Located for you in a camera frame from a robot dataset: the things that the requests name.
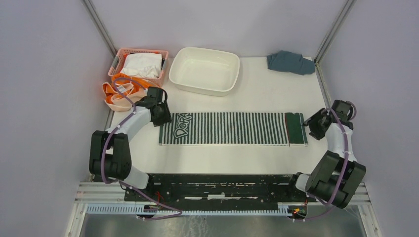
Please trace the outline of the green white striped towel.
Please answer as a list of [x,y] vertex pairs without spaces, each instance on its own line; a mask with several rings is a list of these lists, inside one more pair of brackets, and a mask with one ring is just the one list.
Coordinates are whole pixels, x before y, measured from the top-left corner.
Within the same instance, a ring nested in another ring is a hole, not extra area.
[[302,113],[174,113],[160,128],[160,145],[307,146]]

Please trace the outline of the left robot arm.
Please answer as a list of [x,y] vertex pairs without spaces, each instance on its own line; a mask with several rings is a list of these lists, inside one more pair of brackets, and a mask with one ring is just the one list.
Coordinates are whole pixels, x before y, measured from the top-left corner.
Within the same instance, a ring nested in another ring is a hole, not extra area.
[[171,122],[167,103],[168,95],[159,87],[147,89],[147,95],[132,102],[132,109],[117,125],[92,134],[89,171],[99,176],[106,184],[121,182],[137,188],[137,195],[144,201],[155,196],[155,187],[149,184],[149,174],[132,164],[129,143],[146,125],[158,127]]

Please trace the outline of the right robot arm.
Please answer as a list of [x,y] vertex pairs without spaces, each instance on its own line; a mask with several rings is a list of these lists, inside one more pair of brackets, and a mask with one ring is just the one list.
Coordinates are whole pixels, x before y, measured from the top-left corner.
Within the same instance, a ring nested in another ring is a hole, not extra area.
[[352,149],[352,120],[357,110],[350,101],[334,100],[302,123],[316,140],[326,139],[328,148],[310,174],[293,175],[286,186],[286,197],[299,201],[307,194],[324,205],[344,209],[366,174]]

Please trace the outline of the orange and cream cloth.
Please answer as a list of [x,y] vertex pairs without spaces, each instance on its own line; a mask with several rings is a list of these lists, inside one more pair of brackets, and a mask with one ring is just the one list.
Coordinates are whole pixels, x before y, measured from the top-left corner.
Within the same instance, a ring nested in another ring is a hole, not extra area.
[[108,107],[115,112],[123,112],[129,111],[132,108],[131,102],[141,100],[147,95],[148,88],[154,86],[158,87],[150,80],[118,73],[111,77],[111,82],[102,84],[102,91]]

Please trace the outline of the white cloth in basket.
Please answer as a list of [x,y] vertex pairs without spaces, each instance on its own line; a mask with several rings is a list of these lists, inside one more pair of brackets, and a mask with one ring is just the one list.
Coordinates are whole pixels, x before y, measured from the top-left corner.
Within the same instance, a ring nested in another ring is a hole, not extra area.
[[129,54],[121,73],[130,77],[157,79],[162,70],[162,55],[158,53]]

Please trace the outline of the white plastic tub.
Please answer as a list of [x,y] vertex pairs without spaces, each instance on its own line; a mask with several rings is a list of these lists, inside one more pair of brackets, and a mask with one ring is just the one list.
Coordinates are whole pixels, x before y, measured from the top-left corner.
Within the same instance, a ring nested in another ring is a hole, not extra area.
[[234,88],[239,72],[240,59],[234,53],[185,47],[175,56],[168,78],[178,89],[222,97]]

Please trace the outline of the pink plastic basket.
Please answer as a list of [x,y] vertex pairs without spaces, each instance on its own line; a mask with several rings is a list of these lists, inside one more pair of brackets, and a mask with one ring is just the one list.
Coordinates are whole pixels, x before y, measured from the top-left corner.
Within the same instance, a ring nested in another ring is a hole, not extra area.
[[157,86],[162,87],[165,82],[165,76],[168,71],[168,56],[169,52],[165,50],[152,50],[152,49],[138,49],[138,48],[120,48],[114,57],[112,65],[109,69],[108,76],[112,77],[113,75],[120,73],[123,65],[125,64],[126,57],[135,53],[153,53],[159,54],[162,58],[161,63],[161,72],[156,79],[153,78],[144,78],[155,83]]

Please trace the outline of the blue-grey folded cloth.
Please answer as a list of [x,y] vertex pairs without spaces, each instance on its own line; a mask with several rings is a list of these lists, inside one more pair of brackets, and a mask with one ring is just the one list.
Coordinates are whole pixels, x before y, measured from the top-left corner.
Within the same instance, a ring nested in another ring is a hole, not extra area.
[[301,54],[289,51],[279,51],[266,57],[267,68],[277,72],[287,72],[298,75],[315,73],[315,63],[304,58]]

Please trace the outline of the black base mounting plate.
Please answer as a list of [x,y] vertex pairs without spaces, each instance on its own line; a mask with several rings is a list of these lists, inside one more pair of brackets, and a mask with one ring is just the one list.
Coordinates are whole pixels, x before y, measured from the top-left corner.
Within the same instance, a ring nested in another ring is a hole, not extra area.
[[152,173],[143,193],[157,210],[274,210],[280,203],[313,202],[286,174]]

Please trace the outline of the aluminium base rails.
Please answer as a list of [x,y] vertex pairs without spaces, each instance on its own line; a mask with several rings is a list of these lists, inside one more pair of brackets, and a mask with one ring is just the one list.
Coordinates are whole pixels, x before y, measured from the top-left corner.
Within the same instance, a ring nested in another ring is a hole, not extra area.
[[[124,191],[117,184],[81,182],[74,203],[125,203]],[[365,183],[361,182],[350,205],[371,205]]]

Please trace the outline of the aluminium frame post left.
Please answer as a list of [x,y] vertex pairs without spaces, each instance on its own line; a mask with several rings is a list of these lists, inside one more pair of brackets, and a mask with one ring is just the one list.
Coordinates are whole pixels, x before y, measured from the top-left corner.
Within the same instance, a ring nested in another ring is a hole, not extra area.
[[101,17],[99,16],[96,7],[92,0],[81,0],[82,4],[84,5],[89,17],[92,19],[96,29],[98,30],[100,36],[102,37],[105,46],[109,50],[112,56],[117,54],[117,49],[113,43],[113,40],[106,29],[105,24],[103,23]]

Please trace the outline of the aluminium frame post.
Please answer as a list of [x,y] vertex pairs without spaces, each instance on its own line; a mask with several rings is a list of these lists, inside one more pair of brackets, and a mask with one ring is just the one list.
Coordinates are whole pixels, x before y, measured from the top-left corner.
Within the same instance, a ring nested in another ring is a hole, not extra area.
[[113,40],[106,29],[105,24],[103,23],[101,17],[99,16],[96,7],[92,0],[81,0],[82,4],[84,5],[89,17],[92,19],[96,29],[98,30],[100,36],[102,37],[105,46],[109,50],[112,56],[117,54],[117,49],[113,43]]
[[346,18],[350,14],[350,11],[352,10],[356,2],[357,2],[356,0],[346,0],[344,2],[336,18],[333,20],[332,26],[330,27],[325,37],[323,38],[323,41],[315,55],[315,58],[313,59],[315,63],[315,67],[316,67],[316,75],[318,78],[319,86],[320,86],[326,107],[329,107],[332,101],[331,101],[330,93],[328,92],[327,84],[324,80],[323,72],[321,69],[321,63],[324,60],[325,56],[327,55],[327,52],[330,46],[333,44],[333,41],[336,38],[340,28],[344,24]]

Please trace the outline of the aluminium frame post right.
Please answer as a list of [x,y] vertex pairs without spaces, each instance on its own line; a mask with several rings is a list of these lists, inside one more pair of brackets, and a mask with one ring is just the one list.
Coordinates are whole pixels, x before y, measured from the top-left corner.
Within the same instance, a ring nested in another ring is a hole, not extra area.
[[329,107],[332,101],[331,101],[330,93],[328,92],[327,84],[324,80],[323,72],[321,69],[321,63],[324,60],[325,56],[327,55],[327,52],[330,46],[333,44],[333,41],[336,38],[340,28],[344,24],[346,18],[350,14],[350,11],[352,10],[356,2],[357,2],[356,0],[346,0],[344,2],[336,18],[333,20],[332,26],[330,27],[325,37],[323,38],[323,41],[315,55],[315,58],[313,59],[315,63],[315,67],[316,67],[316,75],[318,78],[319,86],[320,86],[326,107]]

